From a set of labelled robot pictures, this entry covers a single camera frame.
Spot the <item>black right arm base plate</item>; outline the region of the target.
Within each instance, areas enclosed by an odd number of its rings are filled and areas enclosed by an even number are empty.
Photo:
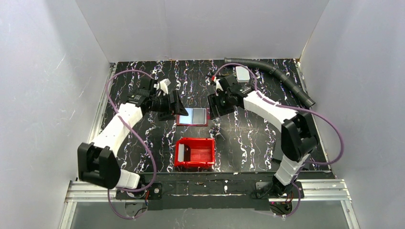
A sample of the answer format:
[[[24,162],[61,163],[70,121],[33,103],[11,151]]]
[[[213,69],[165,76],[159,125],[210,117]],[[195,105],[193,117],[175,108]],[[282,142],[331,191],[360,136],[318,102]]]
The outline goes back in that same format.
[[[274,184],[270,182],[256,182],[255,187],[251,193],[253,199],[264,198],[284,198],[284,200],[297,199],[305,197],[304,188],[301,182],[296,181],[294,184],[283,186],[282,184]]]

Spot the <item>aluminium frame rail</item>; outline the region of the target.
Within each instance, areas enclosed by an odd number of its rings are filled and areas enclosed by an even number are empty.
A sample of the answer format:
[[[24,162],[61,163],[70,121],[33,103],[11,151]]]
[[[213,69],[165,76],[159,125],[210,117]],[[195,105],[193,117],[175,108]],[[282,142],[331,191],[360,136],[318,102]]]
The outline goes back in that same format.
[[[62,220],[64,229],[347,229],[357,226],[351,197],[342,179],[329,167],[306,165],[299,176],[305,197],[289,200],[250,197],[256,182],[268,182],[278,164],[271,161],[280,133],[251,112],[234,113],[206,127],[160,122],[155,114],[137,124],[137,132],[156,160],[156,183],[162,198],[116,199],[107,191],[73,181]],[[210,169],[180,170],[174,166],[174,145],[182,137],[216,140]]]

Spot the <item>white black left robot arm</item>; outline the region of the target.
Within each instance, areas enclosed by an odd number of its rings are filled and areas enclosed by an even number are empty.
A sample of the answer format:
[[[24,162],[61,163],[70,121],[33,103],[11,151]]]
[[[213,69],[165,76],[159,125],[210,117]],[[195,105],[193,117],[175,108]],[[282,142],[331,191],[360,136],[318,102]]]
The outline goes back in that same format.
[[[141,78],[140,86],[119,106],[104,130],[90,143],[81,143],[78,147],[80,180],[108,189],[144,189],[139,185],[140,175],[121,169],[116,157],[132,127],[148,112],[156,112],[160,121],[188,115],[178,90],[169,91],[170,83],[169,79]]]

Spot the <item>white rectangular box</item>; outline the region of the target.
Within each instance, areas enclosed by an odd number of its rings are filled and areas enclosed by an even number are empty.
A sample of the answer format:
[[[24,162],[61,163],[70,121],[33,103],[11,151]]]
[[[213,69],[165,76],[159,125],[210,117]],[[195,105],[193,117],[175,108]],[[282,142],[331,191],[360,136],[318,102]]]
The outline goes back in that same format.
[[[239,83],[248,83],[250,81],[249,70],[244,66],[235,67],[236,79]]]

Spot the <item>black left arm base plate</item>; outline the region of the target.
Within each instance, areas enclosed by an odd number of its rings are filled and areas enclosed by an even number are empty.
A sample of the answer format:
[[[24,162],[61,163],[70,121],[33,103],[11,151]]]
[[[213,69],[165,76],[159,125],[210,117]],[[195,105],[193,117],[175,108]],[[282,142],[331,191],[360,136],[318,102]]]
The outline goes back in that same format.
[[[119,200],[159,200],[162,198],[163,185],[161,183],[154,183],[148,189],[141,192],[125,192],[118,190],[116,192],[116,199]]]

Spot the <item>red plastic bin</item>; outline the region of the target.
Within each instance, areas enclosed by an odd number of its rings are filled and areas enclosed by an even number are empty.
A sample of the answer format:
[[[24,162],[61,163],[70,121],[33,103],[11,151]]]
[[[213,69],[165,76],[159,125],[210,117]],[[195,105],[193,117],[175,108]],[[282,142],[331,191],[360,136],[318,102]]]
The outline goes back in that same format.
[[[175,167],[211,168],[215,164],[213,138],[181,138],[175,146]]]

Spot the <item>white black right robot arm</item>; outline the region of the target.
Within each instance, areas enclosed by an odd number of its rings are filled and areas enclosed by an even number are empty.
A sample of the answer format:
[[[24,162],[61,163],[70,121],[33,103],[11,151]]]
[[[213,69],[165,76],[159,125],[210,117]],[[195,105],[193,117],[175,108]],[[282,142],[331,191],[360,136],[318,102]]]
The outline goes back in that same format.
[[[215,93],[208,96],[210,119],[233,113],[237,107],[255,113],[281,133],[283,156],[273,182],[286,187],[319,143],[310,114],[282,108],[252,86],[241,85],[234,76],[214,79]]]

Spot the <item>lower black card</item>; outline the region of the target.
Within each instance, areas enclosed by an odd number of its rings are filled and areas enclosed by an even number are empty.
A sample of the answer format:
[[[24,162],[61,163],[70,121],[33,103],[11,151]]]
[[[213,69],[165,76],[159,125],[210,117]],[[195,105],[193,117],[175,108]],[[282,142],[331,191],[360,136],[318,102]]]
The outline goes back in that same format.
[[[271,161],[279,165],[281,163],[283,155],[284,154],[283,154],[283,151],[282,151],[282,148],[281,148],[281,143],[276,142],[273,154],[271,156]]]

